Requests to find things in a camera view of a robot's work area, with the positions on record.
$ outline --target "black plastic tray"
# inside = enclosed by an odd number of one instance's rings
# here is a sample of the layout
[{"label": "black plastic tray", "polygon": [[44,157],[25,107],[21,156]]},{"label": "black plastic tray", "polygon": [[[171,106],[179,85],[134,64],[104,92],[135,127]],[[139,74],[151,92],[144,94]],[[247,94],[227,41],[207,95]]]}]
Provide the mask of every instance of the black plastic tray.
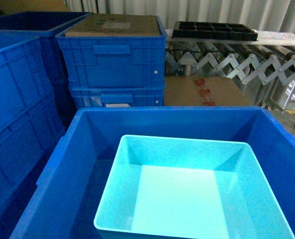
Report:
[{"label": "black plastic tray", "polygon": [[242,24],[177,21],[172,37],[256,41],[258,33]]}]

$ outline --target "stacked crates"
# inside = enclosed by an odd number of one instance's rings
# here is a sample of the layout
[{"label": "stacked crates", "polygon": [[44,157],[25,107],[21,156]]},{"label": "stacked crates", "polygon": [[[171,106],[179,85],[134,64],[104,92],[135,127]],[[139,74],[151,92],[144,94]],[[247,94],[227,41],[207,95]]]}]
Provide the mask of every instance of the stacked crates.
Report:
[{"label": "stacked crates", "polygon": [[115,14],[58,34],[76,107],[162,106],[166,36],[158,17]]},{"label": "stacked crates", "polygon": [[[63,134],[39,37],[0,34],[0,224],[3,225],[0,234],[3,236],[7,233],[3,228],[11,227],[9,224],[15,226],[15,222],[2,219],[4,212],[19,198],[27,198],[28,202],[31,190],[25,183],[27,176],[31,174],[33,178],[36,166],[42,159],[48,159]],[[19,219],[20,215],[18,210],[9,216]]]},{"label": "stacked crates", "polygon": [[0,34],[40,37],[44,67],[54,88],[56,105],[65,127],[69,126],[76,109],[68,90],[68,72],[55,35],[87,15],[84,12],[31,11],[0,17]]}]

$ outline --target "cardboard lid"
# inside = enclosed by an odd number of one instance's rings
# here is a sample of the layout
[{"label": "cardboard lid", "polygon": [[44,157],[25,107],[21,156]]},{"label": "cardboard lid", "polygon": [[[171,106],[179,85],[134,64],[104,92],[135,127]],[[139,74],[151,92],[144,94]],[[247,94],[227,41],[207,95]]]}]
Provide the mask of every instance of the cardboard lid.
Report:
[{"label": "cardboard lid", "polygon": [[161,36],[156,16],[91,14],[66,36]]}]

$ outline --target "light blue plastic bin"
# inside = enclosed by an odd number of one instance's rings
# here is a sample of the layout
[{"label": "light blue plastic bin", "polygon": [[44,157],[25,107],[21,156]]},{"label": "light blue plastic bin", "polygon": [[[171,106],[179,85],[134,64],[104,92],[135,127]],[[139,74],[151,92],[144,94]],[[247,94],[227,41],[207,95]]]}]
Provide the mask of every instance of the light blue plastic bin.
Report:
[{"label": "light blue plastic bin", "polygon": [[250,145],[199,139],[123,136],[94,225],[104,239],[295,238]]}]

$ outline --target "white curtain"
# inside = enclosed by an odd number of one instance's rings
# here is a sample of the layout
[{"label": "white curtain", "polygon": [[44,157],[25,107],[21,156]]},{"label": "white curtain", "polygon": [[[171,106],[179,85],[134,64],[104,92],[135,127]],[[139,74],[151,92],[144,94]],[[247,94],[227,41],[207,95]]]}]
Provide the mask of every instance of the white curtain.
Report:
[{"label": "white curtain", "polygon": [[295,32],[295,0],[64,0],[71,11],[158,15],[176,21],[241,23],[256,30]]}]

